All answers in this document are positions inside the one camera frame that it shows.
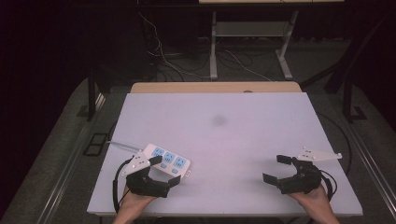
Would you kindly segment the black metal stand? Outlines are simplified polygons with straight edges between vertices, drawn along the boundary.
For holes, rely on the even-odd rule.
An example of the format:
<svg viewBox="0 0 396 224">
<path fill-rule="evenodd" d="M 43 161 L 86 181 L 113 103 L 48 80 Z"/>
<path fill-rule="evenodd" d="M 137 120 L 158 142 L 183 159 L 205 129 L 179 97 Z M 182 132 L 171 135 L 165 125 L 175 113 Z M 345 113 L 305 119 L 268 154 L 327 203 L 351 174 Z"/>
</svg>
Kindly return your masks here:
<svg viewBox="0 0 396 224">
<path fill-rule="evenodd" d="M 352 88 L 352 81 L 346 80 L 344 84 L 343 115 L 349 123 L 367 119 L 361 108 L 352 104 Z"/>
<path fill-rule="evenodd" d="M 103 107 L 106 97 L 99 91 L 96 82 L 93 69 L 91 68 L 87 77 L 87 87 L 88 87 L 88 103 L 83 105 L 77 116 L 79 118 L 85 118 L 87 121 L 91 121 L 95 114 L 101 110 Z"/>
</svg>

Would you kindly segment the person's left hand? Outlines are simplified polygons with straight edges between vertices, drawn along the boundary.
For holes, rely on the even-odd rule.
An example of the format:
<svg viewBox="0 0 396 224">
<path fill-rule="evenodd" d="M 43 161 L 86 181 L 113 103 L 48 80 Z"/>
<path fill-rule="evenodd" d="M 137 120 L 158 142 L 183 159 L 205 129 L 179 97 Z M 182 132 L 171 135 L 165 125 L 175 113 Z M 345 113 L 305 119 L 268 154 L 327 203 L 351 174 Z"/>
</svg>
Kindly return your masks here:
<svg viewBox="0 0 396 224">
<path fill-rule="evenodd" d="M 133 224 L 139 218 L 146 207 L 156 200 L 156 197 L 142 196 L 124 190 L 125 196 L 121 200 L 120 210 L 114 218 L 112 224 Z"/>
</svg>

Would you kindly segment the white foam board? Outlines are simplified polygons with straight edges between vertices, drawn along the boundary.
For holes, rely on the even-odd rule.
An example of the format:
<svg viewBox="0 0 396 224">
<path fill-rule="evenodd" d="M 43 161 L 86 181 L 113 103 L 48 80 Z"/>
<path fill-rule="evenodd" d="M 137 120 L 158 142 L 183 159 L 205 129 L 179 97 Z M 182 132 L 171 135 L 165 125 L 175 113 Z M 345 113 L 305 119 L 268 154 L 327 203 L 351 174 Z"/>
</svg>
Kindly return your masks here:
<svg viewBox="0 0 396 224">
<path fill-rule="evenodd" d="M 164 217 L 288 217 L 304 210 L 262 175 L 294 175 L 277 155 L 331 144 L 308 96 L 295 93 L 130 93 L 126 96 L 88 211 L 114 213 L 112 182 L 133 155 L 154 144 L 191 161 L 191 174 L 146 213 Z"/>
</svg>

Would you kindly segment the wooden table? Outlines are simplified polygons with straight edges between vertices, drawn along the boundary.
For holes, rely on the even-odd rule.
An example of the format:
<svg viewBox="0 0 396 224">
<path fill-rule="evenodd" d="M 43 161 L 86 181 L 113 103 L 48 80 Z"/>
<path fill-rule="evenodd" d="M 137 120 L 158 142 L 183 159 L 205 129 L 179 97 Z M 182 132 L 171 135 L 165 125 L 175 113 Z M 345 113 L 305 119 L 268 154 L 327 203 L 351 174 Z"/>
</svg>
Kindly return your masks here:
<svg viewBox="0 0 396 224">
<path fill-rule="evenodd" d="M 301 92 L 292 81 L 252 82 L 139 82 L 131 93 L 197 93 L 197 92 Z"/>
</svg>

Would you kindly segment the black rectangular floor frame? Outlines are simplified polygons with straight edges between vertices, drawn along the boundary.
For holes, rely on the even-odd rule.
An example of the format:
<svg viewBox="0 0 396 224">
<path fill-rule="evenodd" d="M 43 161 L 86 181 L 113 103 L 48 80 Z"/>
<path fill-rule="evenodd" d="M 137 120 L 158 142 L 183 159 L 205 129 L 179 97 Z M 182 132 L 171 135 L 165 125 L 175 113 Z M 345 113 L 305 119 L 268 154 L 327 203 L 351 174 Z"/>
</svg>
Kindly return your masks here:
<svg viewBox="0 0 396 224">
<path fill-rule="evenodd" d="M 106 141 L 107 141 L 106 133 L 94 133 L 92 135 L 89 144 L 84 149 L 83 155 L 88 157 L 100 156 Z"/>
</svg>

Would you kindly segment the white power strip blue sockets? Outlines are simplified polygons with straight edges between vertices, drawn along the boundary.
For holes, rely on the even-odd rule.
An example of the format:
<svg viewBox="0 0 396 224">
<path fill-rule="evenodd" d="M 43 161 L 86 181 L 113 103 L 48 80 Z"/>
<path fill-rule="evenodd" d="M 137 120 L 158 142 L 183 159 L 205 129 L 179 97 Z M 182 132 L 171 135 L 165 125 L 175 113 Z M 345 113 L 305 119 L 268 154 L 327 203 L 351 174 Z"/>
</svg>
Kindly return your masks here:
<svg viewBox="0 0 396 224">
<path fill-rule="evenodd" d="M 162 161 L 154 165 L 157 170 L 172 177 L 179 176 L 181 179 L 191 174 L 191 161 L 185 157 L 153 144 L 148 144 L 143 150 L 147 158 L 151 159 L 157 156 L 162 157 Z"/>
</svg>

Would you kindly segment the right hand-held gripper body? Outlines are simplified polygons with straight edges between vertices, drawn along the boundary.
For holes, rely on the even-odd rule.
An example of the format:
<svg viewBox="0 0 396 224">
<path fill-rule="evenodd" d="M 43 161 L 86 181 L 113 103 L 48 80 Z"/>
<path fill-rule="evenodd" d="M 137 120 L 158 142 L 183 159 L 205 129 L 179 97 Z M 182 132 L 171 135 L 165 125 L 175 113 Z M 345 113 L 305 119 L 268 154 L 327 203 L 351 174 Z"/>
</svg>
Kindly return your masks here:
<svg viewBox="0 0 396 224">
<path fill-rule="evenodd" d="M 291 194 L 295 192 L 309 193 L 313 189 L 317 189 L 324 180 L 329 188 L 329 194 L 334 194 L 337 184 L 334 181 L 332 185 L 329 178 L 323 175 L 323 171 L 314 164 L 314 161 L 339 160 L 343 156 L 341 153 L 325 152 L 316 149 L 304 147 L 296 156 L 292 157 L 292 164 L 297 171 L 296 175 L 277 180 L 277 187 L 282 194 Z"/>
</svg>

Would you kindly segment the metal floor rail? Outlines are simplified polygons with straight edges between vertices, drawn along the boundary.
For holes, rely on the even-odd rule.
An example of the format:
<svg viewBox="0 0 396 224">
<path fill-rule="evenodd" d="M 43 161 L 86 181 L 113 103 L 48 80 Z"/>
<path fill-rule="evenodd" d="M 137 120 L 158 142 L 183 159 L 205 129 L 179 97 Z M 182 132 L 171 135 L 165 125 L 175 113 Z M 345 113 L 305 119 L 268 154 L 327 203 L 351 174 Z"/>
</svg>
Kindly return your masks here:
<svg viewBox="0 0 396 224">
<path fill-rule="evenodd" d="M 358 131 L 353 124 L 348 124 L 348 132 L 351 135 L 353 142 L 357 147 L 358 154 L 362 160 L 362 163 L 366 167 L 370 177 L 374 181 L 374 184 L 381 195 L 385 205 L 387 206 L 392 217 L 396 220 L 396 192 L 391 188 L 389 182 L 380 171 L 379 166 L 369 148 L 365 145 L 363 138 L 358 134 Z"/>
<path fill-rule="evenodd" d="M 69 98 L 36 160 L 41 177 L 49 177 L 40 187 L 48 192 L 35 224 L 51 223 L 91 130 L 89 105 L 93 103 L 93 110 L 101 110 L 105 101 L 102 93 L 91 99 L 87 93 L 74 92 Z"/>
</svg>

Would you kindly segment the person's right hand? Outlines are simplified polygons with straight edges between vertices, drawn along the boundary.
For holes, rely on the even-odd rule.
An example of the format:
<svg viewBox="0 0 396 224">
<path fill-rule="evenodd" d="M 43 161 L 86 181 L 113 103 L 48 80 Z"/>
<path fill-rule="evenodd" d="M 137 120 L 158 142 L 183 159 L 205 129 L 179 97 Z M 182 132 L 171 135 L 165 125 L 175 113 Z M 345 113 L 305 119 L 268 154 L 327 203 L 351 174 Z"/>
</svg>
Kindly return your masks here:
<svg viewBox="0 0 396 224">
<path fill-rule="evenodd" d="M 294 199 L 317 224 L 340 224 L 335 216 L 325 189 L 319 186 L 309 193 L 295 192 L 290 197 Z"/>
</svg>

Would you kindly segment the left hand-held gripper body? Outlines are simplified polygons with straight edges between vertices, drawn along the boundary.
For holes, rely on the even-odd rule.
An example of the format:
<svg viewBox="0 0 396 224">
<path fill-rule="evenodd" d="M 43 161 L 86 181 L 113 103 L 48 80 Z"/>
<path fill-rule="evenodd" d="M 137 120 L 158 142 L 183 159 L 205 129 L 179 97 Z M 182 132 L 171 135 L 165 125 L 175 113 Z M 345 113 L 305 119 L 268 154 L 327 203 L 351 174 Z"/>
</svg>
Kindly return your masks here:
<svg viewBox="0 0 396 224">
<path fill-rule="evenodd" d="M 133 194 L 166 198 L 170 187 L 168 183 L 149 176 L 151 167 L 149 158 L 143 152 L 137 152 L 121 171 L 121 175 L 126 178 L 126 186 Z"/>
</svg>

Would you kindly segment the white metal desk frame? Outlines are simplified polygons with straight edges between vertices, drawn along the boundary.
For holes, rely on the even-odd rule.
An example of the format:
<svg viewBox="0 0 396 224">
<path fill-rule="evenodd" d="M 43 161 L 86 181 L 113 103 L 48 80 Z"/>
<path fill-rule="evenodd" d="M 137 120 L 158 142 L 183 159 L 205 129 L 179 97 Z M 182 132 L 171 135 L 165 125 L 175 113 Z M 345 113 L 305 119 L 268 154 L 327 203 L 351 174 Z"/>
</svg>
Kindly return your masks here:
<svg viewBox="0 0 396 224">
<path fill-rule="evenodd" d="M 211 44 L 209 54 L 209 77 L 218 78 L 216 41 L 218 37 L 282 37 L 282 46 L 276 50 L 276 57 L 286 80 L 292 80 L 285 54 L 299 15 L 294 10 L 287 21 L 219 21 L 218 13 L 212 13 Z"/>
</svg>

